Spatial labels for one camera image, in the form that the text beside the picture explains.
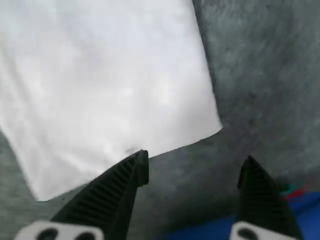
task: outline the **ribbed rubber pad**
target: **ribbed rubber pad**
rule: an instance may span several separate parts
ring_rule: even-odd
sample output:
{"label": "ribbed rubber pad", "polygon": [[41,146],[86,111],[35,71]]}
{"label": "ribbed rubber pad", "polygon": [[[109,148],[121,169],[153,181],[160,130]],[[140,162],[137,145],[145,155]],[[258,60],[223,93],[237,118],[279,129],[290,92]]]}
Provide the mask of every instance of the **ribbed rubber pad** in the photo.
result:
{"label": "ribbed rubber pad", "polygon": [[241,193],[236,222],[248,222],[303,239],[295,216],[281,198],[276,183],[251,156],[242,165],[238,189]]}
{"label": "ribbed rubber pad", "polygon": [[52,220],[98,227],[105,239],[124,240],[137,188],[148,182],[148,152],[141,150],[93,180]]}

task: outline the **paper sheet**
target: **paper sheet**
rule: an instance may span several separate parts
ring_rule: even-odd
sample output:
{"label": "paper sheet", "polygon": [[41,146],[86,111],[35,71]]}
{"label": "paper sheet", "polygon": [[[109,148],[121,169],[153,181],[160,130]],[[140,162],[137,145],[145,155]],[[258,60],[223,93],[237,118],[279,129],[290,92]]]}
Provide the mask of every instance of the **paper sheet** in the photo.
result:
{"label": "paper sheet", "polygon": [[215,134],[192,1],[1,1],[0,127],[39,201]]}

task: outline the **blue surface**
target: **blue surface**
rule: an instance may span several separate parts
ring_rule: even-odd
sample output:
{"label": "blue surface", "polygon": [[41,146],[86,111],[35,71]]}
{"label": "blue surface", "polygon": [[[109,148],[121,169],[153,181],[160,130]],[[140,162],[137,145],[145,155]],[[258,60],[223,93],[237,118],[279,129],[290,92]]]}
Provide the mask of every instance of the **blue surface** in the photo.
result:
{"label": "blue surface", "polygon": [[[295,197],[289,202],[304,240],[320,238],[320,192]],[[163,240],[227,240],[235,216],[222,217],[200,226],[189,227],[162,236]]]}

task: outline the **screw hole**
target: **screw hole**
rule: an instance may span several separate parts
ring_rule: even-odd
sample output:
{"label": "screw hole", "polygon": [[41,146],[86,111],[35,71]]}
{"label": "screw hole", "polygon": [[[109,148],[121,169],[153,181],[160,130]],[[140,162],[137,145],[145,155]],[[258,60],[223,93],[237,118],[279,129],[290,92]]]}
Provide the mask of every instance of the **screw hole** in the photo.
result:
{"label": "screw hole", "polygon": [[40,232],[36,240],[55,240],[58,235],[58,230],[55,228],[48,228]]}
{"label": "screw hole", "polygon": [[81,233],[79,236],[75,238],[75,240],[95,240],[95,235],[91,232]]}
{"label": "screw hole", "polygon": [[259,240],[255,232],[248,228],[241,228],[238,231],[238,235],[246,240]]}

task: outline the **gray carpet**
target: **gray carpet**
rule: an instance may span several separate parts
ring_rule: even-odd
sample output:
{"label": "gray carpet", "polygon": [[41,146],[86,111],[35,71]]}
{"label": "gray carpet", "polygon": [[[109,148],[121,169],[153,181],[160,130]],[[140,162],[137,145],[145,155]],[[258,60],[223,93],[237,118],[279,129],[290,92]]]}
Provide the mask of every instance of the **gray carpet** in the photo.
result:
{"label": "gray carpet", "polygon": [[[128,239],[230,214],[253,155],[274,177],[320,173],[320,1],[194,0],[223,130],[150,160]],[[32,199],[0,137],[0,239],[49,219],[75,193]]]}

